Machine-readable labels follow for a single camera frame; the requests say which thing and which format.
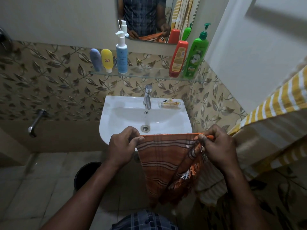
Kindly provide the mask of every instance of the person's left hand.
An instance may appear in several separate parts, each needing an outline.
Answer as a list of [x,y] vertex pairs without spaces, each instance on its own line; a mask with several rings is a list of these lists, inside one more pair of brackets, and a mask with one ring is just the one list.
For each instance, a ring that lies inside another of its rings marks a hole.
[[135,147],[144,140],[139,131],[132,127],[126,127],[121,133],[111,136],[108,148],[108,161],[117,168],[127,164],[133,155]]
[[169,36],[170,34],[170,31],[171,31],[171,27],[167,24],[167,23],[164,23],[162,26],[161,26],[161,31],[163,32],[163,36],[164,37],[167,37]]

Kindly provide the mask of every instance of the sink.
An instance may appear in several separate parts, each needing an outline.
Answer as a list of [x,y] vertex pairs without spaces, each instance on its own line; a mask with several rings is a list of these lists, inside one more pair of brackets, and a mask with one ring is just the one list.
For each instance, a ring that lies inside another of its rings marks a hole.
[[141,135],[192,133],[192,127],[183,100],[174,99],[178,108],[160,108],[158,102],[165,98],[150,98],[151,109],[143,104],[143,97],[106,96],[99,133],[109,144],[113,134],[121,133],[126,127],[135,127]]

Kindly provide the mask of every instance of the blue bottle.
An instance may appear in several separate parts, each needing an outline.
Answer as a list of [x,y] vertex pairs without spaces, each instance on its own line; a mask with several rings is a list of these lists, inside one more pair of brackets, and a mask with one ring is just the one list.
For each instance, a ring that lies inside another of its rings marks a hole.
[[119,73],[128,72],[128,49],[125,45],[125,34],[118,31],[116,35],[119,37],[119,43],[116,45],[117,68]]
[[90,58],[93,63],[94,69],[99,72],[102,69],[102,61],[101,61],[101,54],[95,48],[90,50]]

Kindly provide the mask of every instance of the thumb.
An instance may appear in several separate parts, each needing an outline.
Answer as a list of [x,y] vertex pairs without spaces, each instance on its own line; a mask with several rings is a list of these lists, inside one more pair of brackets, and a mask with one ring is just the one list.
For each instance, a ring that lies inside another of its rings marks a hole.
[[210,148],[210,147],[213,147],[214,146],[214,143],[209,140],[205,135],[203,134],[199,134],[198,135],[198,139],[200,140],[201,144],[206,148]]
[[143,140],[145,140],[145,138],[143,136],[139,136],[139,137],[135,137],[133,138],[130,143],[129,143],[129,150],[135,150],[135,147],[140,143],[142,142]]

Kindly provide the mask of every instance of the glass shelf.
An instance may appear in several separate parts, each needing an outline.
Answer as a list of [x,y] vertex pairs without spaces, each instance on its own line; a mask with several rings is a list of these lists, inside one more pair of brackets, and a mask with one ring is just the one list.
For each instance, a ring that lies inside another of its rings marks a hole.
[[169,69],[139,67],[139,66],[128,66],[128,72],[124,74],[119,73],[117,68],[113,68],[112,73],[107,73],[104,67],[99,72],[95,70],[91,71],[91,74],[99,74],[105,76],[119,76],[119,77],[140,77],[140,78],[154,78],[154,79],[165,79],[165,80],[176,80],[176,81],[204,82],[202,75],[199,73],[197,73],[192,79],[183,77],[182,71],[178,77],[170,77]]

